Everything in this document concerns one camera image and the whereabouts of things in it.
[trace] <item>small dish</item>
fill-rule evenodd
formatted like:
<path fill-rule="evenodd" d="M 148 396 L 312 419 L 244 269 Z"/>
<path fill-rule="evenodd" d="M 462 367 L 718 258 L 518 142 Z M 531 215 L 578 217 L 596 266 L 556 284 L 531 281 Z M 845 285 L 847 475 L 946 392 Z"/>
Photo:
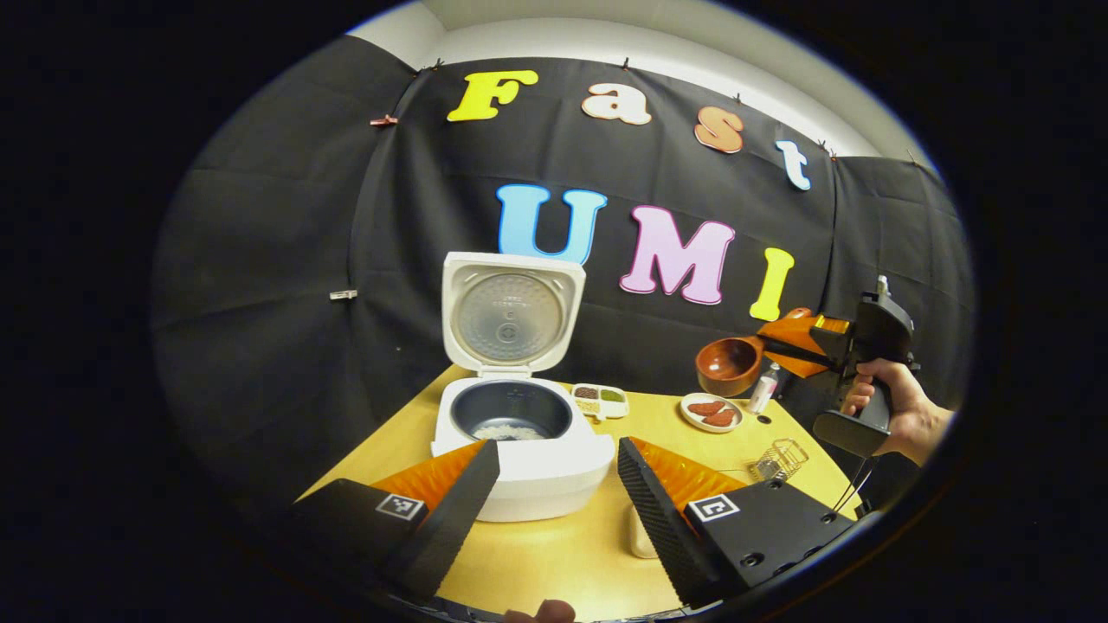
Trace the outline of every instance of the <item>small dish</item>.
<path fill-rule="evenodd" d="M 716 402 L 716 401 L 724 404 L 720 410 L 735 409 L 736 416 L 735 419 L 731 421 L 731 426 L 719 427 L 719 426 L 711 426 L 710 423 L 705 423 L 704 420 L 708 416 L 699 416 L 689 410 L 689 405 L 700 405 L 704 402 Z M 715 394 L 704 394 L 699 391 L 695 394 L 689 394 L 685 398 L 681 398 L 680 411 L 681 415 L 685 416 L 685 419 L 689 421 L 689 423 L 699 428 L 700 430 L 707 430 L 708 432 L 730 432 L 735 430 L 735 428 L 742 422 L 742 409 L 739 408 L 739 405 L 737 402 L 728 400 L 727 398 L 721 398 L 719 396 L 716 396 Z"/>
<path fill-rule="evenodd" d="M 627 394 L 618 387 L 578 382 L 570 390 L 581 412 L 597 421 L 619 419 L 630 411 Z"/>

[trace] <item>black backdrop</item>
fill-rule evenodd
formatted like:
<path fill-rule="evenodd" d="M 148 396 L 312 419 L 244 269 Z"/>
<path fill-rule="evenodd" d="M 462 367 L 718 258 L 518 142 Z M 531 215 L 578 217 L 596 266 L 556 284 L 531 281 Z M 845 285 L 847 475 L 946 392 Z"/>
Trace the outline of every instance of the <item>black backdrop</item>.
<path fill-rule="evenodd" d="M 447 121 L 465 75 L 523 69 L 538 82 L 521 86 L 496 118 Z M 588 86 L 609 82 L 642 91 L 652 122 L 586 115 Z M 695 139 L 707 105 L 741 114 L 740 152 Z M 387 112 L 400 122 L 369 124 Z M 811 190 L 789 183 L 778 140 L 806 154 Z M 185 438 L 244 510 L 290 503 L 449 366 L 442 261 L 451 251 L 497 251 L 504 184 L 551 192 L 535 233 L 551 253 L 565 245 L 563 192 L 608 200 L 596 217 L 570 350 L 543 372 L 548 378 L 697 390 L 696 353 L 763 323 L 749 308 L 765 251 L 778 247 L 796 263 L 782 314 L 809 307 L 851 318 L 860 293 L 886 274 L 915 321 L 925 389 L 940 404 L 961 391 L 973 280 L 957 213 L 933 172 L 906 161 L 832 159 L 760 111 L 645 71 L 565 59 L 416 71 L 345 37 L 219 130 L 184 177 L 161 235 L 153 276 L 160 372 Z M 638 239 L 630 211 L 642 204 L 670 211 L 683 242 L 708 221 L 736 231 L 720 304 L 665 295 L 660 284 L 645 295 L 620 289 Z M 342 289 L 359 294 L 349 304 L 328 298 Z M 812 387 L 789 384 L 798 389 L 786 405 L 804 423 L 833 398 L 833 378 L 824 377 Z"/>
<path fill-rule="evenodd" d="M 34 621 L 326 617 L 321 594 L 244 547 L 252 531 L 177 442 L 138 320 L 163 206 L 212 127 L 367 9 L 317 6 L 291 19 L 226 3 L 70 17 L 28 8 L 17 6 L 30 40 L 28 61 L 13 65 L 21 90 L 11 102 L 29 122 L 11 134 L 23 151 L 11 195 L 21 330 L 6 421 L 6 562 L 18 565 L 4 586 L 9 612 Z M 937 503 L 917 523 L 897 517 L 875 529 L 878 541 L 850 552 L 865 559 L 860 566 L 783 619 L 1090 616 L 1097 504 L 1085 474 L 1095 452 L 1036 458 L 1104 438 L 1091 391 L 1097 355 L 1078 330 L 1098 326 L 1089 285 L 1098 264 L 1086 243 L 1098 231 L 1102 154 L 1091 140 L 1057 140 L 1050 153 L 1036 145 L 1096 137 L 1102 10 L 743 9 L 856 75 L 925 141 L 968 208 L 986 320 L 966 400 L 974 417 L 899 508 L 915 512 L 938 494 Z M 259 29 L 265 37 L 243 35 Z M 1027 374 L 1044 361 L 1067 390 L 1059 375 Z M 968 469 L 953 478 L 956 458 Z M 801 596 L 801 584 L 766 607 Z"/>

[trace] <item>wooden bowl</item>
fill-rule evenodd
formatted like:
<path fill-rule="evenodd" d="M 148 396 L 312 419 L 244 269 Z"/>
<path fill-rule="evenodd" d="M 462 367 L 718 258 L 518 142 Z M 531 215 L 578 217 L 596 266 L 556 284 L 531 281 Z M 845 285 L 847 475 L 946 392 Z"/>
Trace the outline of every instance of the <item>wooden bowl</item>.
<path fill-rule="evenodd" d="M 758 337 L 725 337 L 705 346 L 696 356 L 696 376 L 708 394 L 730 398 L 755 384 L 763 343 Z"/>

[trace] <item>yellow letter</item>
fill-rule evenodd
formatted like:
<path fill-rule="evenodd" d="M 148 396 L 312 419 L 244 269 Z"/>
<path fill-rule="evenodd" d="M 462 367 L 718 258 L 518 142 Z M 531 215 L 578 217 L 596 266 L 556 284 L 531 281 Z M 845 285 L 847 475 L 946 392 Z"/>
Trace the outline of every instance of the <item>yellow letter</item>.
<path fill-rule="evenodd" d="M 509 104 L 520 93 L 520 82 L 534 84 L 538 82 L 538 74 L 531 71 L 485 71 L 471 73 L 465 76 L 470 83 L 462 95 L 462 102 L 458 109 L 450 111 L 447 121 L 474 121 L 479 119 L 492 119 L 499 112 L 492 108 L 492 99 L 501 104 Z"/>
<path fill-rule="evenodd" d="M 781 315 L 777 304 L 781 302 L 781 290 L 784 289 L 784 276 L 792 268 L 792 256 L 779 248 L 766 249 L 766 280 L 758 300 L 750 306 L 750 317 L 771 323 Z"/>
<path fill-rule="evenodd" d="M 615 91 L 615 95 L 604 95 Z M 634 86 L 626 84 L 593 84 L 588 88 L 592 98 L 585 98 L 581 110 L 596 119 L 618 119 L 632 125 L 643 125 L 650 122 L 646 112 L 646 95 Z"/>

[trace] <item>wooden table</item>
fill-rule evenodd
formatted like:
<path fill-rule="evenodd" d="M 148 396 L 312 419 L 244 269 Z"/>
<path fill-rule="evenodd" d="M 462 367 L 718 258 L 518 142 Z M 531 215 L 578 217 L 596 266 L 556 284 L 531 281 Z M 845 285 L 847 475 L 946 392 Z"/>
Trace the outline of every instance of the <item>wooden table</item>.
<path fill-rule="evenodd" d="M 337 478 L 369 484 L 430 459 L 442 390 L 470 375 L 458 366 L 448 368 L 304 494 Z M 680 397 L 628 391 L 627 398 L 630 412 L 626 417 L 599 423 L 588 418 L 597 433 L 611 435 L 615 442 L 635 436 L 718 470 L 738 468 L 725 473 L 747 483 L 753 479 L 745 471 L 746 464 L 773 440 L 791 437 L 809 459 L 789 479 L 790 484 L 828 507 L 835 504 L 849 484 L 831 457 L 776 401 L 763 413 L 770 423 L 743 410 L 735 430 L 711 433 L 685 420 L 678 409 Z M 745 409 L 745 400 L 736 402 Z M 593 499 L 576 513 L 519 523 L 474 522 L 439 596 L 497 613 L 507 609 L 534 613 L 544 599 L 561 599 L 574 606 L 578 621 L 680 607 L 660 560 L 630 553 L 632 502 L 615 462 Z M 852 509 L 859 503 L 852 493 L 842 512 L 855 519 Z"/>

